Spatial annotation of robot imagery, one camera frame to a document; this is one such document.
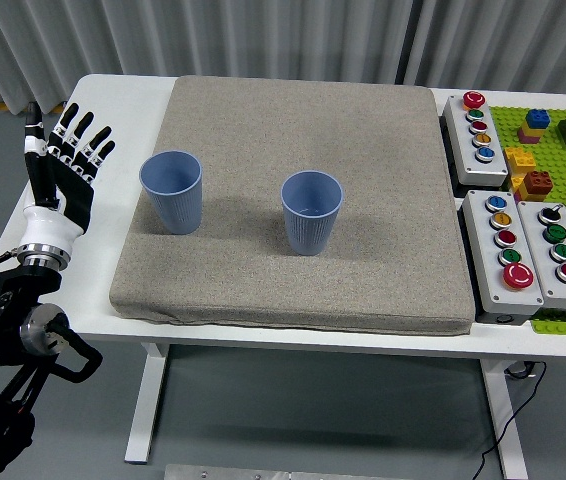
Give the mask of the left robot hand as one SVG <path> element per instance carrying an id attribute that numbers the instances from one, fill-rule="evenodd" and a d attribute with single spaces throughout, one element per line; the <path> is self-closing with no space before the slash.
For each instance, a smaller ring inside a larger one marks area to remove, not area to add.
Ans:
<path id="1" fill-rule="evenodd" d="M 28 105 L 24 160 L 29 192 L 23 207 L 23 248 L 48 245 L 69 255 L 74 241 L 87 232 L 94 200 L 92 183 L 116 146 L 109 126 L 85 145 L 79 144 L 94 118 L 91 111 L 80 115 L 79 105 L 72 103 L 52 131 L 45 133 L 39 105 Z"/>

